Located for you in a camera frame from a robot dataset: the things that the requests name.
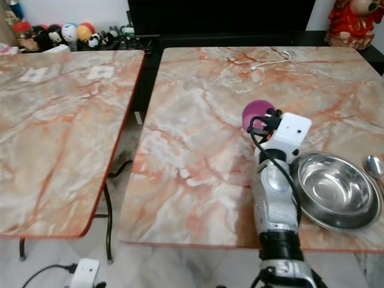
metal spoon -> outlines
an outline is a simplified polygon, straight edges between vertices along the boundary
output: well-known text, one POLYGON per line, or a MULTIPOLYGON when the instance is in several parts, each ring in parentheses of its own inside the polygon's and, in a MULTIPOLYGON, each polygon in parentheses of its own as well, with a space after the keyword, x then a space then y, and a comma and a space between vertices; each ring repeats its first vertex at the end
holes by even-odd
POLYGON ((379 158, 369 155, 365 160, 365 169, 378 183, 382 193, 384 194, 384 184, 381 176, 384 174, 383 165, 379 158))

marble tabletop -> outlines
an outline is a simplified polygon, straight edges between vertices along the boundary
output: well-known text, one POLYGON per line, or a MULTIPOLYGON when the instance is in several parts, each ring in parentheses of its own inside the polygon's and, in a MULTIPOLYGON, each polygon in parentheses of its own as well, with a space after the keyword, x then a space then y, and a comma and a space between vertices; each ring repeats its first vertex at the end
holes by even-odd
POLYGON ((0 236, 88 231, 143 57, 0 56, 0 236))
MULTIPOLYGON (((331 152, 362 166, 384 159, 384 81, 349 48, 166 49, 122 205, 123 242, 259 248, 250 191, 254 145, 241 128, 264 99, 313 124, 301 152, 331 152), (292 61, 281 61, 287 50, 292 61)), ((384 211, 363 232, 302 220, 305 250, 383 250, 384 211)))

white sticker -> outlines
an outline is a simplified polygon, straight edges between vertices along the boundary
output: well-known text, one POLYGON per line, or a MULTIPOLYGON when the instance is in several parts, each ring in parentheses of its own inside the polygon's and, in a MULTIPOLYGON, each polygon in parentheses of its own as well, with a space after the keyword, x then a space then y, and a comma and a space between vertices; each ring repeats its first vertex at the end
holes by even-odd
POLYGON ((115 68, 112 66, 95 66, 91 69, 87 79, 111 78, 113 76, 113 72, 115 72, 115 68))
POLYGON ((40 68, 40 69, 33 69, 30 68, 20 79, 19 81, 27 81, 27 82, 34 82, 37 83, 39 82, 46 71, 48 70, 47 67, 40 68))

tile floor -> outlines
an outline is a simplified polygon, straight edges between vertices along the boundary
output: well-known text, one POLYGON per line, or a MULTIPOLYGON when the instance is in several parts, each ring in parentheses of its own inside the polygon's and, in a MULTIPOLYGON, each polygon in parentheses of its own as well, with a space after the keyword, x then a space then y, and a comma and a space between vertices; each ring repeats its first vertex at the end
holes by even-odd
MULTIPOLYGON (((123 131, 112 166, 113 171, 125 159, 132 158, 141 127, 130 115, 123 131)), ((118 178, 108 181, 118 221, 119 205, 129 179, 130 167, 118 178)), ((99 210, 105 210, 101 201, 99 210)), ((153 248, 119 243, 112 234, 114 263, 107 264, 105 252, 106 219, 95 219, 88 234, 76 241, 39 240, 26 242, 27 260, 19 261, 18 240, 0 239, 0 287, 21 287, 40 268, 60 263, 68 265, 83 257, 98 259, 97 280, 108 288, 248 288, 259 271, 258 252, 254 250, 212 250, 153 248)), ((323 277, 329 288, 368 287, 354 254, 307 253, 310 266, 323 277)), ((30 283, 28 288, 63 288, 72 275, 65 270, 50 269, 30 283)))

metal bowl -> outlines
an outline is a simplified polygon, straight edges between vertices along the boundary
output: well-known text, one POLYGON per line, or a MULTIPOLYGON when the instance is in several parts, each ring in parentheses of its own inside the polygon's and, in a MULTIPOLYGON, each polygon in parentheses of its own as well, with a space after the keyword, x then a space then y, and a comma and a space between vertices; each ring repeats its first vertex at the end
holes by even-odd
POLYGON ((321 152, 300 155, 291 164, 291 174, 303 213, 325 228, 361 229, 380 215, 376 187, 341 157, 321 152))

